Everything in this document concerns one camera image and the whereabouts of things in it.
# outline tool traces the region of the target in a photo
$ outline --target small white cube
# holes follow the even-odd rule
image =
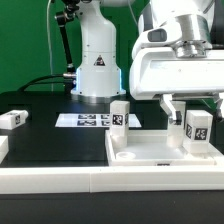
[[[26,122],[26,110],[12,110],[0,116],[0,129],[12,130]]]
[[[181,125],[170,124],[167,125],[167,145],[170,147],[178,148],[183,145],[184,138],[184,119],[186,102],[172,101],[171,102],[177,111],[181,112],[182,122]]]
[[[212,115],[204,110],[188,110],[183,147],[189,153],[207,153],[212,127]]]
[[[114,148],[127,145],[130,102],[115,100],[110,104],[110,135]]]

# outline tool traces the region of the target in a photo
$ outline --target green wall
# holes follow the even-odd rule
[[[136,0],[133,10],[138,18],[149,0]],[[28,81],[49,75],[46,12],[48,0],[0,1],[0,93],[17,90]],[[63,10],[60,0],[51,6],[51,35],[54,74],[66,71],[66,62],[56,12]],[[128,90],[131,51],[138,36],[128,7],[102,8],[103,15],[117,28],[117,64],[123,72],[123,87]],[[79,21],[67,25],[75,66],[81,63],[81,31]],[[51,90],[51,86],[30,90]],[[55,90],[62,90],[62,85]]]

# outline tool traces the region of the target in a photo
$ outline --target white tray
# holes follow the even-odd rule
[[[211,144],[206,154],[190,154],[183,147],[167,146],[166,130],[130,130],[127,147],[113,148],[106,131],[106,151],[110,166],[224,165],[224,156]]]

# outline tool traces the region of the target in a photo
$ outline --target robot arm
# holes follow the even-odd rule
[[[224,51],[212,50],[210,38],[214,3],[189,0],[186,7],[185,0],[151,0],[144,11],[149,23],[139,20],[130,92],[137,100],[159,99],[176,124],[171,100],[212,98],[218,119],[224,117]]]
[[[67,74],[74,74],[72,98],[85,102],[108,102],[125,95],[121,70],[116,64],[116,28],[101,14],[100,7],[121,7],[134,0],[63,0],[65,9],[57,14],[64,43]],[[77,17],[82,32],[82,63],[74,68],[65,24]]]

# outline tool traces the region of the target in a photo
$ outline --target black tabletop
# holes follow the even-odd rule
[[[167,116],[157,101],[131,102],[142,129],[165,129]],[[107,128],[57,128],[60,113],[109,113],[109,104],[74,102],[63,93],[8,92],[0,95],[0,113],[27,110],[26,124],[0,130],[9,136],[9,167],[108,166]],[[188,108],[206,109],[201,102]],[[223,151],[223,124],[214,122],[211,141]],[[150,191],[79,194],[0,195],[2,223],[221,224],[223,191]]]

